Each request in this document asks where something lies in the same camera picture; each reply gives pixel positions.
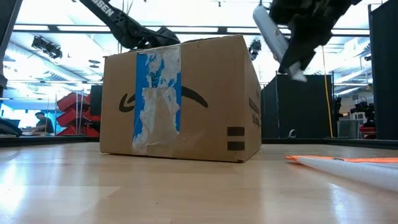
ceiling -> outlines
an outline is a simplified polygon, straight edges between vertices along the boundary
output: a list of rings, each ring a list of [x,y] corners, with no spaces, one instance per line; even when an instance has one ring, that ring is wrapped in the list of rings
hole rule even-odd
[[[239,26],[241,28],[235,28],[235,32],[248,34],[244,35],[247,45],[254,39],[262,42],[262,51],[253,62],[260,82],[265,84],[271,81],[279,67],[262,37],[255,35],[258,31],[252,12],[258,1],[111,0],[110,3],[125,11],[131,5],[129,15],[144,26],[172,26],[170,29],[178,31],[177,37],[182,42],[219,37],[222,35],[216,32],[202,33],[212,29],[216,31],[217,27]],[[334,33],[341,35],[332,37],[326,46],[316,49],[317,54],[305,73],[334,72],[335,81],[340,78],[343,83],[368,82],[371,79],[370,63],[363,60],[364,56],[370,54],[369,38],[365,37],[369,33],[368,4],[376,8],[380,3],[363,0],[351,7],[335,26]],[[63,29],[78,32],[62,33]],[[43,95],[55,98],[52,96],[55,94],[62,97],[70,91],[82,89],[88,92],[92,84],[86,82],[97,82],[103,76],[103,57],[119,52],[118,42],[112,34],[89,32],[92,29],[106,30],[106,27],[79,0],[24,0],[4,62],[4,74],[10,80],[10,89],[21,92],[21,97],[41,98]],[[35,36],[60,46],[62,59],[50,60],[44,53],[31,47]],[[90,66],[93,64],[89,60],[99,61],[96,64],[98,68]],[[352,77],[345,80],[344,77],[348,75]],[[344,91],[347,88],[353,87],[342,86],[340,89]]]

person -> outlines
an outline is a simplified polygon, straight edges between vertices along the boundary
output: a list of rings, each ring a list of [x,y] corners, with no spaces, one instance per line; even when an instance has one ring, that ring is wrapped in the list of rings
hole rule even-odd
[[[38,112],[35,115],[36,118],[39,119],[39,122],[36,124],[36,128],[33,129],[34,131],[47,132],[49,134],[54,133],[50,118],[46,118],[42,112]]]

cardboard box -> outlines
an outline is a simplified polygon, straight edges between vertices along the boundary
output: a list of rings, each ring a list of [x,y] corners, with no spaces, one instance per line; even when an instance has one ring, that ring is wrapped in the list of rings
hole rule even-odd
[[[101,152],[244,162],[261,146],[260,90],[241,35],[112,55]]]

wooden tabletop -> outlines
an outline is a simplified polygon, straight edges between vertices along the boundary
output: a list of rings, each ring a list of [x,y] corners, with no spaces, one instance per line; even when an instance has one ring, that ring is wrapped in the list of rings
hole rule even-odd
[[[0,223],[398,223],[398,194],[284,156],[398,156],[264,145],[244,164],[101,154],[98,143],[0,149]]]

yellow cable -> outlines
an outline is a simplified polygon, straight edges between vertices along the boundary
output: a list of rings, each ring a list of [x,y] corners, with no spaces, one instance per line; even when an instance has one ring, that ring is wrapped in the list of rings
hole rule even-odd
[[[331,125],[330,102],[329,102],[329,92],[328,92],[328,82],[327,82],[327,76],[326,76],[325,53],[323,51],[323,46],[322,46],[322,58],[323,58],[323,71],[324,71],[324,74],[325,74],[324,76],[325,76],[326,101],[328,102],[330,137],[333,138],[333,128],[332,128],[332,125]]]

